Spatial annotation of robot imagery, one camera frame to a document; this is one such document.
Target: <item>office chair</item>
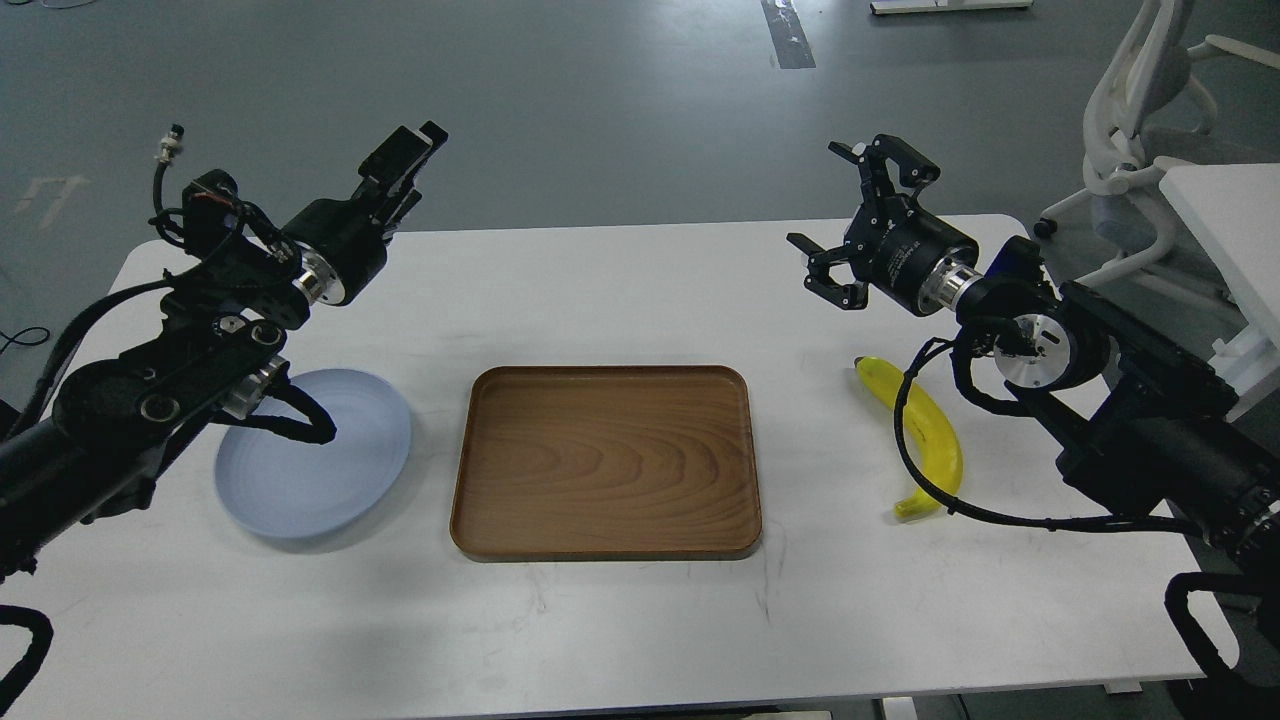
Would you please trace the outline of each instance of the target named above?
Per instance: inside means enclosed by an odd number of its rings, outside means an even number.
[[[1057,219],[1089,200],[1093,227],[1119,249],[1115,259],[1078,282],[1097,287],[1120,277],[1187,301],[1217,305],[1225,283],[1202,252],[1183,252],[1178,270],[1160,260],[1179,246],[1194,247],[1156,183],[1179,164],[1238,164],[1277,158],[1221,141],[1210,133],[1217,104],[1192,74],[1211,58],[1236,56],[1280,69],[1280,55],[1210,35],[1192,49],[1179,45],[1192,0],[1146,0],[1107,65],[1084,110],[1084,188],[1046,208],[1036,223],[1048,240]],[[1196,104],[1199,123],[1190,131],[1151,127],[1147,119],[1181,94]]]

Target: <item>yellow banana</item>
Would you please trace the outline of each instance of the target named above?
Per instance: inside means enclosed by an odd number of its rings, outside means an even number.
[[[858,377],[886,407],[892,409],[897,391],[902,387],[902,372],[888,360],[879,357],[859,357],[854,361]],[[964,454],[951,421],[933,398],[919,386],[911,384],[902,410],[902,425],[911,433],[915,446],[920,450],[920,470],[925,478],[955,495],[964,478]],[[900,520],[908,520],[941,507],[936,500],[922,488],[915,488],[911,497],[893,505],[893,514]]]

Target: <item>screw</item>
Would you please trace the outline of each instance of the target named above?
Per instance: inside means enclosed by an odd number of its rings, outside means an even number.
[[[182,406],[178,401],[164,395],[148,395],[142,398],[138,411],[152,423],[168,423],[178,416]]]
[[[238,315],[223,315],[218,319],[218,329],[224,333],[234,333],[244,327],[244,318]]]

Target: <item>gray floor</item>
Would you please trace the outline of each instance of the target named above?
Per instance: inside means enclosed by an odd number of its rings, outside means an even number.
[[[1030,224],[1080,183],[1080,114],[1139,3],[893,18],[860,1],[796,5],[813,69],[778,69],[754,0],[0,6],[0,331],[56,332],[150,240],[152,155],[173,122],[187,151],[170,197],[220,167],[278,222],[349,192],[392,128],[430,118],[452,138],[404,229],[849,217],[855,174],[826,145],[877,132],[941,164],[932,210]],[[1201,3],[1188,37],[1206,32],[1275,49],[1280,3]],[[1199,74],[1222,137],[1280,151],[1280,73],[1219,60]],[[73,177],[87,183],[56,206],[68,183],[17,211],[37,178]],[[1071,273],[1108,251],[1076,224],[1050,252]],[[486,261],[500,259],[477,249]],[[1231,323],[1171,325],[1212,337]],[[46,350],[0,357],[0,398],[24,400]],[[1172,714],[1158,687],[969,701],[979,719]],[[955,716],[947,698],[922,703],[922,717]]]

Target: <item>light blue plate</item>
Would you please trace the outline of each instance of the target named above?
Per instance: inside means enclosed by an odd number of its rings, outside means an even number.
[[[214,482],[227,512],[246,530],[302,539],[342,528],[392,487],[412,441],[408,404],[387,380],[358,370],[316,370],[293,384],[329,411],[338,436],[326,445],[230,428]],[[302,415],[265,398],[255,415]]]

